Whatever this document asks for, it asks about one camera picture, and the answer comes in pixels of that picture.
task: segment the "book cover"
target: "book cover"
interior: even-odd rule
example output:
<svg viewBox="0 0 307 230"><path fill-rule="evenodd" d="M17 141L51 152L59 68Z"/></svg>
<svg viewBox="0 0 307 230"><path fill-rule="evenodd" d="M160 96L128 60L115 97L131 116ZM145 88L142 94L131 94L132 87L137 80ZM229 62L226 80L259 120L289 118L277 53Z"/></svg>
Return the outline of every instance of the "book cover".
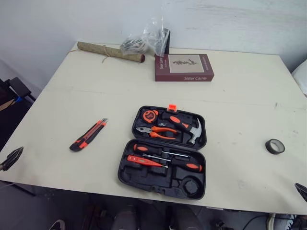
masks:
<svg viewBox="0 0 307 230"><path fill-rule="evenodd" d="M206 54L155 56L155 81L212 81L213 76Z"/></svg>

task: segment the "string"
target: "string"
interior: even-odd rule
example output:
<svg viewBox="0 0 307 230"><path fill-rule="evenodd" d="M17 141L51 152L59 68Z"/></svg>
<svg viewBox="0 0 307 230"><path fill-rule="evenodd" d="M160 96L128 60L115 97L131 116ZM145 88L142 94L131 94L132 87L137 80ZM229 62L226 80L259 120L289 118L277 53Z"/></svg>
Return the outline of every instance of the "string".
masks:
<svg viewBox="0 0 307 230"><path fill-rule="evenodd" d="M102 60L102 62L101 62L101 63L104 63L104 61L105 61L108 57L110 57L110 55L109 55L108 52L106 51L106 45L103 45L102 47L104 48L105 53L107 54L107 57L105 57L105 58Z"/></svg>
<svg viewBox="0 0 307 230"><path fill-rule="evenodd" d="M103 45L102 47L104 48L104 51L105 51L105 53L106 53L106 55L107 55L107 56L102 60L102 62L101 62L101 63L104 63L104 61L105 61L108 57L110 57L111 55L109 55L109 53L107 52L107 50L106 50L106 45ZM66 55L68 55L69 53L74 52L74 51L85 51L85 50L73 49L73 50L67 52Z"/></svg>

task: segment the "tool kit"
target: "tool kit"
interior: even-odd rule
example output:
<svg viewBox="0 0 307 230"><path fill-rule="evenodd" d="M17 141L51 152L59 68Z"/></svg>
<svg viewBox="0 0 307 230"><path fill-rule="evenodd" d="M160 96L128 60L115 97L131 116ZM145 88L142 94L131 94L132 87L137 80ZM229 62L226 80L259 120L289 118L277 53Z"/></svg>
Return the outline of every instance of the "tool kit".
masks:
<svg viewBox="0 0 307 230"><path fill-rule="evenodd" d="M197 152L207 142L205 120L198 114L143 106L124 149L121 182L166 196L199 200L205 194L206 160Z"/></svg>

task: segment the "screwdriver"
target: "screwdriver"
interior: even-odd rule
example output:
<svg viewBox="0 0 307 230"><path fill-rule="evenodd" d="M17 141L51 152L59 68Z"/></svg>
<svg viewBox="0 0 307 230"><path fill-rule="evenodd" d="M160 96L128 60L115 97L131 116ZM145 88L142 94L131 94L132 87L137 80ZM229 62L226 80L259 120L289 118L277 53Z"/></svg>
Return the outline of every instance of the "screwdriver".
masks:
<svg viewBox="0 0 307 230"><path fill-rule="evenodd" d="M137 153L152 153L152 154L158 154L161 155L160 153L160 149L158 148L154 148L154 147L150 147L148 145L138 145L135 144L133 146L133 150ZM180 157L189 157L188 155L183 155L183 154L177 154L177 153L171 153L171 152L164 152L161 151L162 153L166 153L166 154L171 154L171 155L176 155L176 156L180 156Z"/></svg>
<svg viewBox="0 0 307 230"><path fill-rule="evenodd" d="M97 134L106 126L107 118L103 118L94 124L84 135L79 137L69 148L72 151L78 152L85 148L92 140L97 136Z"/></svg>
<svg viewBox="0 0 307 230"><path fill-rule="evenodd" d="M160 160L165 160L165 161L171 161L171 164L174 166L178 166L180 168L192 171L192 172L197 172L200 173L202 171L202 166L200 164L194 164L192 162L189 161L181 161L181 160L177 160L177 159L173 159L173 160L169 160L169 159L164 159L164 158L159 158L159 157L155 157L155 156L151 156L151 155L147 155L147 154L143 154L144 157L151 157L151 158L157 158Z"/></svg>
<svg viewBox="0 0 307 230"><path fill-rule="evenodd" d="M157 166L157 167L168 168L166 165L162 165L162 164L159 164L157 162L151 161L149 159L142 158L142 157L136 157L136 156L132 156L132 155L129 155L127 157L127 160L131 161L131 162L138 163L138 164L147 165L147 166Z"/></svg>

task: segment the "rolled mat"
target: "rolled mat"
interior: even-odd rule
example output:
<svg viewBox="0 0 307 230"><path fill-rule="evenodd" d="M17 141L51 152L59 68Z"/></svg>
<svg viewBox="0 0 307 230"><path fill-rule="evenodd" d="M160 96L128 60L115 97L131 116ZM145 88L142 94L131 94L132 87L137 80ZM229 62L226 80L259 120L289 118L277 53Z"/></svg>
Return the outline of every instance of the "rolled mat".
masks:
<svg viewBox="0 0 307 230"><path fill-rule="evenodd" d="M122 58L130 61L144 62L144 54L130 54L123 55L120 49L115 49L107 46L100 46L86 42L78 42L77 44L80 50L89 51L97 54L103 54L110 57Z"/></svg>

